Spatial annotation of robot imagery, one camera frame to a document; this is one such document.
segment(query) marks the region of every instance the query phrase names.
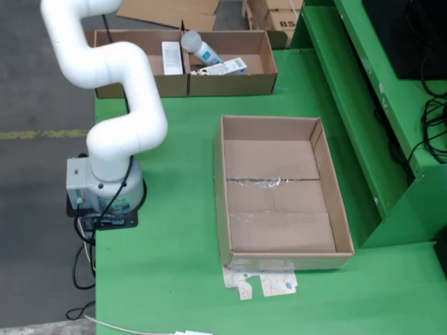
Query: sticker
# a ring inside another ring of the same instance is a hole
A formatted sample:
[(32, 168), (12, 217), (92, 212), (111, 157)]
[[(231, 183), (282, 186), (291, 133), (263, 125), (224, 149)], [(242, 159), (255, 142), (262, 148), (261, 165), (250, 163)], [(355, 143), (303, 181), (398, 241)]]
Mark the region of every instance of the sticker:
[[(100, 198), (98, 197), (99, 210), (104, 211), (104, 209), (109, 205), (112, 198)], [(113, 213), (117, 211), (126, 211), (131, 207), (131, 195), (124, 195), (115, 199), (112, 206), (109, 208), (108, 212)]]
[(239, 298), (248, 300), (253, 297), (253, 288), (246, 279), (259, 276), (263, 288), (264, 297), (275, 295), (291, 295), (296, 293), (298, 282), (295, 272), (283, 271), (244, 271), (222, 267), (223, 281), (226, 288), (237, 288)]

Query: cardboard tray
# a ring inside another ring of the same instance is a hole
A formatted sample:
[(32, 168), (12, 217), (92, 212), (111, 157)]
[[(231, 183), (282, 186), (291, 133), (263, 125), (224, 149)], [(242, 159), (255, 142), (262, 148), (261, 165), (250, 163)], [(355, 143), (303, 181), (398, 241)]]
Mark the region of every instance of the cardboard tray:
[[(113, 42), (126, 41), (135, 43), (146, 52), (151, 63), (155, 82), (160, 96), (187, 96), (189, 63), (187, 52), (183, 49), (183, 75), (164, 75), (163, 57), (161, 53), (162, 41), (180, 42), (182, 32), (180, 30), (111, 30)], [(100, 47), (109, 44), (105, 30), (86, 32), (87, 40), (92, 47)], [(123, 87), (121, 84), (111, 84), (96, 89), (98, 98), (123, 98)]]
[(338, 269), (354, 255), (320, 119), (223, 116), (214, 182), (223, 266)]
[[(257, 96), (271, 94), (278, 70), (264, 31), (202, 31), (202, 40), (224, 61), (241, 57), (247, 65), (247, 75), (191, 75), (190, 96)], [(191, 70), (203, 64), (189, 54)]]

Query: small white box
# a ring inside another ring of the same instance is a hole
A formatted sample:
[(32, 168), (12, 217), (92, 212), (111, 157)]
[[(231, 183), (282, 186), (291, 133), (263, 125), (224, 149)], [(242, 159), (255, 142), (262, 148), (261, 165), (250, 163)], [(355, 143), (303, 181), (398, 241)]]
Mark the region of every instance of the small white box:
[(182, 75), (182, 55), (179, 42), (161, 42), (163, 70), (165, 75)]
[(208, 66), (191, 72), (192, 75), (246, 75), (247, 65), (242, 58), (231, 59), (221, 64)]

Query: white robotic arm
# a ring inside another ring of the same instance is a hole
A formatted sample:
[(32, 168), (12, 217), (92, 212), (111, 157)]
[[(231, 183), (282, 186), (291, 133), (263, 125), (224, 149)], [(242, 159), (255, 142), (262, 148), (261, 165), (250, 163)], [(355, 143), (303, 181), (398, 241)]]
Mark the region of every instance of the white robotic arm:
[(75, 86), (95, 89), (120, 82), (131, 113), (103, 121), (87, 136), (93, 173), (103, 181), (124, 178), (129, 158), (160, 145), (168, 131), (147, 55), (118, 42), (88, 46), (80, 20), (116, 11), (122, 0), (42, 0), (41, 12), (62, 73)]
[[(122, 1), (41, 1), (43, 21), (65, 77), (84, 89), (119, 82), (130, 107), (129, 114), (102, 121), (90, 130), (89, 158), (68, 160), (67, 191), (74, 209), (103, 211), (124, 180), (130, 157), (157, 147), (168, 132), (147, 55), (127, 42), (95, 48), (87, 44), (80, 20), (114, 12)], [(142, 173), (136, 160), (126, 183), (110, 211), (125, 214), (142, 199)]]

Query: white cable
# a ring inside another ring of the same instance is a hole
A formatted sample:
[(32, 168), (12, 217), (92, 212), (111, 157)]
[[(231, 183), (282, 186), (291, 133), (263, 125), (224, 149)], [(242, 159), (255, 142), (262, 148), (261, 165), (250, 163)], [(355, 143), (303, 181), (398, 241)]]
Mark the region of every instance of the white cable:
[(144, 333), (144, 332), (136, 332), (134, 330), (125, 329), (125, 328), (117, 327), (117, 326), (114, 326), (114, 325), (109, 325), (108, 323), (99, 321), (99, 320), (97, 320), (95, 318), (92, 318), (91, 316), (86, 315), (86, 314), (84, 314), (84, 318), (86, 318), (86, 319), (88, 319), (90, 321), (93, 321), (93, 322), (97, 323), (98, 325), (103, 325), (103, 326), (106, 326), (106, 327), (109, 327), (109, 328), (112, 328), (112, 329), (116, 329), (116, 330), (119, 330), (121, 332), (129, 333), (129, 334), (136, 334), (136, 335), (172, 335), (171, 333)]
[(295, 5), (293, 5), (292, 0), (288, 0), (288, 2), (289, 2), (290, 5), (292, 6), (293, 14), (295, 14), (296, 19), (298, 20), (298, 12), (297, 12), (297, 10), (296, 10), (296, 8), (295, 8)]
[[(79, 226), (79, 229), (80, 229), (80, 231), (81, 231), (81, 235), (82, 235), (82, 237), (85, 238), (84, 230), (82, 229), (81, 221), (80, 221), (79, 218), (78, 218), (78, 226)], [(85, 242), (84, 242), (84, 249), (85, 249), (85, 255), (87, 256), (87, 259), (89, 260), (89, 263), (91, 264), (89, 251), (87, 250), (87, 243), (85, 243)]]

